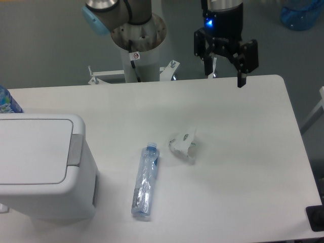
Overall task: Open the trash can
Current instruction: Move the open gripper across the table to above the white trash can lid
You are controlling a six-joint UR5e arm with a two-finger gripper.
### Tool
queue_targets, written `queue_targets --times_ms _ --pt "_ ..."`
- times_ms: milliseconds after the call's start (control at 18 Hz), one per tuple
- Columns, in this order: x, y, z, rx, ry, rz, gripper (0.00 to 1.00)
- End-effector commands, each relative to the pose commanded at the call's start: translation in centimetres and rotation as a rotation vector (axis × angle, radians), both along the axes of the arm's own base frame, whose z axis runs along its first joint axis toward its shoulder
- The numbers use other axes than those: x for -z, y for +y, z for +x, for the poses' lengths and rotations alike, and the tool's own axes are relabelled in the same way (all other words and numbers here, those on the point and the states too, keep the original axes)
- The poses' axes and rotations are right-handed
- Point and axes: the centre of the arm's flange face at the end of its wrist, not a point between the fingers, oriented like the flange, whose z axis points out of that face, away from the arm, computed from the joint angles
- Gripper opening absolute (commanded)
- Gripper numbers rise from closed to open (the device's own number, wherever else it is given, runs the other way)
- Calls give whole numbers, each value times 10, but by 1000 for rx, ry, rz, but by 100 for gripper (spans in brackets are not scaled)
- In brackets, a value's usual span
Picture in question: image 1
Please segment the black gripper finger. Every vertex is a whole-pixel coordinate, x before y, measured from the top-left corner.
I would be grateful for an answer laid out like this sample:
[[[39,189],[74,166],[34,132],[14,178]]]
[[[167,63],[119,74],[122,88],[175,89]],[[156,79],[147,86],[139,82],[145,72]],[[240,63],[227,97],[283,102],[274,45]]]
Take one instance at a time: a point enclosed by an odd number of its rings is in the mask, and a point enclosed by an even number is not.
[[[215,38],[208,35],[202,27],[194,32],[194,54],[204,62],[205,75],[213,73],[213,53]]]
[[[237,87],[242,88],[247,83],[247,74],[259,67],[257,40],[240,42],[237,50],[228,54],[228,59],[237,70]]]

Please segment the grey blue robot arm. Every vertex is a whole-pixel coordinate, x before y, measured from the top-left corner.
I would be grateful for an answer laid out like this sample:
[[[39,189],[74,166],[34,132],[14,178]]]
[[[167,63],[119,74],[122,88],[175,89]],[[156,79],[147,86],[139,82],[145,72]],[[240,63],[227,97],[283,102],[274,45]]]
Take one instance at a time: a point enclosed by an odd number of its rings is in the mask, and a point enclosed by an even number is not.
[[[214,73],[214,58],[227,58],[237,71],[237,85],[259,66],[256,40],[243,42],[242,1],[202,1],[204,25],[193,34],[193,52],[204,63],[205,75]],[[82,14],[98,34],[109,34],[119,47],[128,83],[158,82],[159,47],[166,38],[163,19],[151,1],[86,1]]]

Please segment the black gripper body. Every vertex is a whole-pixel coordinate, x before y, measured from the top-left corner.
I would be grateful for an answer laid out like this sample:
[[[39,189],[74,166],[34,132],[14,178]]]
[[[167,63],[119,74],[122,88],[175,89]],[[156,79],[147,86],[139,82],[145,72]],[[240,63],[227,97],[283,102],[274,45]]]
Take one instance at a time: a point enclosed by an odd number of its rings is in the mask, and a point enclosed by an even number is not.
[[[230,55],[239,54],[242,42],[243,4],[203,4],[205,38],[209,45],[224,47]]]

